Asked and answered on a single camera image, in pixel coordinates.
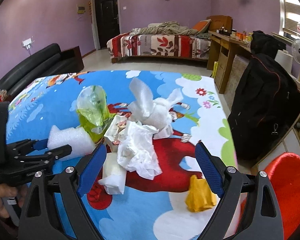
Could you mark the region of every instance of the red floral blanket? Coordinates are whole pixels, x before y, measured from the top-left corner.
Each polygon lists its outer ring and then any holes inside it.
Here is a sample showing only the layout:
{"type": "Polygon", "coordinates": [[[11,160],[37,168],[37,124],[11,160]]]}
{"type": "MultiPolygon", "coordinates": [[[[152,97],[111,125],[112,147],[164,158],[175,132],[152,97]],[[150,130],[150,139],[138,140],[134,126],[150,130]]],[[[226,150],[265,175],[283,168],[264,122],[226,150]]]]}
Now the red floral blanket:
{"type": "Polygon", "coordinates": [[[189,36],[121,34],[107,43],[111,58],[165,56],[208,59],[210,42],[189,36]]]}

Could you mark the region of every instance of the door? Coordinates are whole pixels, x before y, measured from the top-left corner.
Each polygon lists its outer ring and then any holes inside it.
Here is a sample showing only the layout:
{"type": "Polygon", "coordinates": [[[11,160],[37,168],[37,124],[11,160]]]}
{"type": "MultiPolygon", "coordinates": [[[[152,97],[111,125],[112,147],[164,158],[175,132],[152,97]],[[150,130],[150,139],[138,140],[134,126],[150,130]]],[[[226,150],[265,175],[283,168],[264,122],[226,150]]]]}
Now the door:
{"type": "Polygon", "coordinates": [[[118,0],[94,0],[98,36],[101,48],[107,47],[107,42],[120,34],[118,0]]]}

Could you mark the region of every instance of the black bag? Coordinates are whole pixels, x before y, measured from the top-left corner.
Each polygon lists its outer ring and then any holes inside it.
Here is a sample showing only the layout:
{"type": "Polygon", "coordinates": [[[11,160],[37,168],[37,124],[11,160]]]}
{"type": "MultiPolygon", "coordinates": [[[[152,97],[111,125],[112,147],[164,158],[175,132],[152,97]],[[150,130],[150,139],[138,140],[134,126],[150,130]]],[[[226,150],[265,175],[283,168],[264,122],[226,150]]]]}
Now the black bag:
{"type": "Polygon", "coordinates": [[[264,156],[300,113],[293,79],[271,57],[253,55],[235,91],[228,117],[239,159],[264,156]]]}
{"type": "Polygon", "coordinates": [[[253,54],[266,54],[275,59],[278,50],[286,49],[286,44],[275,37],[264,34],[262,31],[254,31],[252,35],[251,51],[253,54]]]}

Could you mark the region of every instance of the window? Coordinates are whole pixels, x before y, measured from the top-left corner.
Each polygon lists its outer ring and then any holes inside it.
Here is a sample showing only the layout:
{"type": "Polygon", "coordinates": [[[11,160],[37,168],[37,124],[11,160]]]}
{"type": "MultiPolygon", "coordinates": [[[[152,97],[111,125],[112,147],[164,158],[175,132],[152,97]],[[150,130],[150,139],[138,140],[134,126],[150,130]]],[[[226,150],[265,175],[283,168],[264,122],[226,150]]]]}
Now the window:
{"type": "Polygon", "coordinates": [[[284,17],[284,19],[281,19],[280,35],[291,40],[300,39],[300,34],[297,32],[297,24],[300,22],[299,0],[280,0],[280,2],[284,17]]]}

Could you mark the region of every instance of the gray blanket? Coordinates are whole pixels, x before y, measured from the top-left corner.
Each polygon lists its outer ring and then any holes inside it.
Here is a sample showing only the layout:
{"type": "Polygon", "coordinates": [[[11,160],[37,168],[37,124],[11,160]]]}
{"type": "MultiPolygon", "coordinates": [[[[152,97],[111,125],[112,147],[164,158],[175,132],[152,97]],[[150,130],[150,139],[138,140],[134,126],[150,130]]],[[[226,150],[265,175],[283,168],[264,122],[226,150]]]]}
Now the gray blanket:
{"type": "Polygon", "coordinates": [[[186,26],[180,26],[177,22],[163,22],[156,27],[145,27],[132,30],[134,35],[142,34],[162,34],[162,35],[184,35],[192,36],[198,34],[197,30],[189,29],[186,26]]]}

